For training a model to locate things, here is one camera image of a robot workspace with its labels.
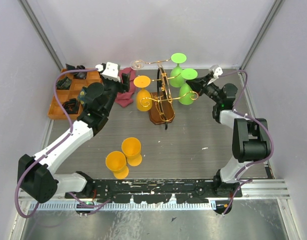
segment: yellow cup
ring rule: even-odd
[[[117,179],[124,179],[129,174],[126,157],[121,151],[113,151],[105,158],[105,165]]]
[[[121,145],[122,152],[127,157],[130,166],[138,166],[141,164],[143,157],[141,155],[142,145],[135,137],[125,139]]]

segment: red towel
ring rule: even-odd
[[[132,104],[134,100],[132,99],[132,95],[136,91],[136,86],[134,84],[134,79],[136,78],[136,71],[133,70],[131,67],[126,67],[119,71],[119,77],[122,79],[122,74],[129,74],[130,73],[130,90],[126,93],[118,93],[115,102],[122,106],[123,108],[127,107],[129,104]]]

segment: wall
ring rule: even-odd
[[[0,240],[16,216],[18,160],[41,148],[58,72],[19,3],[0,1]]]
[[[273,135],[270,162],[307,239],[307,0],[285,1],[246,70],[257,115]]]
[[[28,2],[64,63],[126,67],[183,52],[183,66],[205,68],[240,66],[274,0]]]

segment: corner metal profile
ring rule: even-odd
[[[275,18],[275,16],[277,15],[279,9],[281,8],[281,6],[283,5],[285,0],[275,0],[274,3],[271,6],[271,9],[269,10],[257,36],[255,37],[247,55],[245,56],[240,69],[246,69],[246,66],[248,65],[250,59],[252,58],[252,56],[254,55],[258,45],[260,44],[260,42],[262,41],[262,39],[264,38],[267,30],[269,29],[273,19]]]
[[[55,49],[53,48],[51,42],[49,41],[44,29],[42,28],[41,24],[39,23],[33,9],[30,7],[27,0],[18,0],[18,2],[20,3],[20,5],[23,8],[23,11],[26,13],[27,17],[29,18],[30,22],[32,23],[34,29],[36,30],[36,32],[39,35],[41,41],[43,42],[45,48],[49,52],[50,56],[54,60],[55,64],[59,68],[59,70],[61,71],[63,69],[63,65],[62,65]]]

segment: orange tray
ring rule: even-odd
[[[71,79],[71,85],[69,90],[56,90],[61,104],[68,101],[69,99],[76,99],[83,87],[88,87],[92,83],[102,83],[102,80],[97,71],[87,72],[86,79],[76,79],[72,73],[67,73],[65,76]],[[78,114],[69,114],[69,116],[72,120],[76,120],[82,112],[83,106],[80,104]],[[48,111],[48,117],[52,120],[67,119],[66,115],[58,105],[55,96],[52,98]]]

